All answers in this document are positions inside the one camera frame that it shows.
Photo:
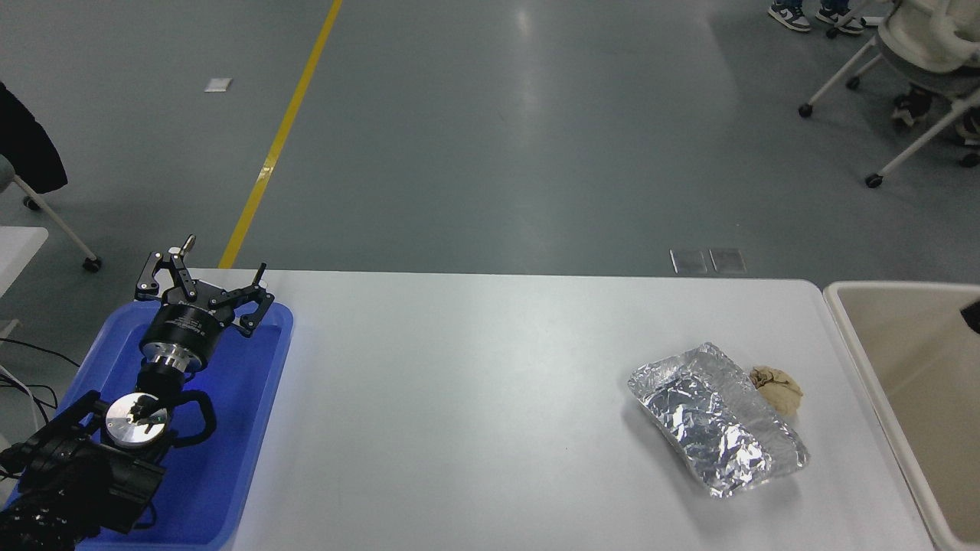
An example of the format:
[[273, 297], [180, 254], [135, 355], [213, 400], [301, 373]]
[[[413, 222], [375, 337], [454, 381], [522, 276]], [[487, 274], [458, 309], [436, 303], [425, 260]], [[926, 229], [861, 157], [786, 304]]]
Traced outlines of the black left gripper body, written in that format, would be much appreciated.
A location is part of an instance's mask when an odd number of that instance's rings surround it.
[[197, 365], [209, 364], [225, 327], [209, 311], [186, 304], [164, 304], [140, 341], [144, 358], [178, 349]]

